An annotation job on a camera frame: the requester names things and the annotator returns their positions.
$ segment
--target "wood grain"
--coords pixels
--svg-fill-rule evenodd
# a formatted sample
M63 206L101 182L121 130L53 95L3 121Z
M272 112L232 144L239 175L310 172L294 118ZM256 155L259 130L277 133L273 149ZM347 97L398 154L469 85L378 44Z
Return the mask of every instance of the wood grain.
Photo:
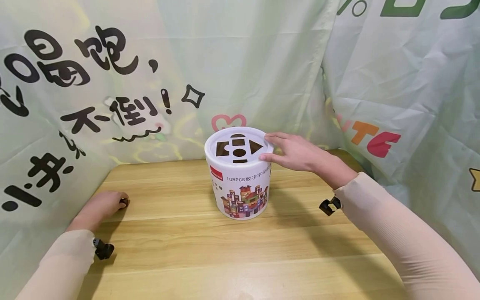
M318 209L333 193L313 174L274 165L269 204L248 221L218 211L204 160L118 166L105 190L131 204L97 233L115 252L92 265L81 300L406 299L374 243Z

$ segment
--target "green letter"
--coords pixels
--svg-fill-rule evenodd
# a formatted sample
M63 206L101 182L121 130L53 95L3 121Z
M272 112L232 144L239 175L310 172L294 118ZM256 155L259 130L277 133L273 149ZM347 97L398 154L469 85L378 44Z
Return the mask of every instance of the green letter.
M414 6L395 7L395 1L396 0L385 1L384 8L380 13L381 17L418 17L425 4L425 0L417 0Z
M469 4L463 6L450 6L444 9L440 14L440 19L463 19L471 14L478 8L480 0L471 0Z
M336 12L336 15L339 16L343 13L343 11L345 10L345 8L347 8L347 6L352 2L352 0L347 0L345 1L345 3L343 3L342 7L340 7L340 9Z

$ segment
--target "white lid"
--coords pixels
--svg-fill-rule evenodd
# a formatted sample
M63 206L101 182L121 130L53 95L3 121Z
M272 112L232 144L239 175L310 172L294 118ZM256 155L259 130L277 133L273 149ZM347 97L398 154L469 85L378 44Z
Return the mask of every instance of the white lid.
M252 127L230 127L212 134L205 142L205 155L221 165L243 167L260 162L262 153L272 153L265 133Z

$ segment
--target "heart outline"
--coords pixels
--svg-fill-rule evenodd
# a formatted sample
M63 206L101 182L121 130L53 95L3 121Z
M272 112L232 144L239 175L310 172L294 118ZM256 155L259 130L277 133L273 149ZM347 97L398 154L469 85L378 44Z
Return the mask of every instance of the heart outline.
M216 122L219 119L224 119L225 122L227 122L227 125L230 125L233 123L234 120L240 119L241 120L241 125L240 126L247 126L247 119L245 118L244 115L238 114L233 117L229 117L228 115L216 115L212 118L212 128L215 132L219 131L218 127L216 126Z

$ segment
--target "right hand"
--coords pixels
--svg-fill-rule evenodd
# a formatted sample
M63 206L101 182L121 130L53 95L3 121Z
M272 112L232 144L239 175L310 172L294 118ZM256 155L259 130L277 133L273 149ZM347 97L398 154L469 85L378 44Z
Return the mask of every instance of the right hand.
M107 191L95 194L87 201L66 231L87 229L94 232L100 227L103 220L127 207L128 204L121 203L120 200L127 199L127 203L129 203L128 198L127 193L124 192Z
M294 171L317 174L336 190L356 178L357 173L340 158L320 149L301 136L283 132L267 133L265 139L278 146L283 155L264 153L260 160L274 162Z

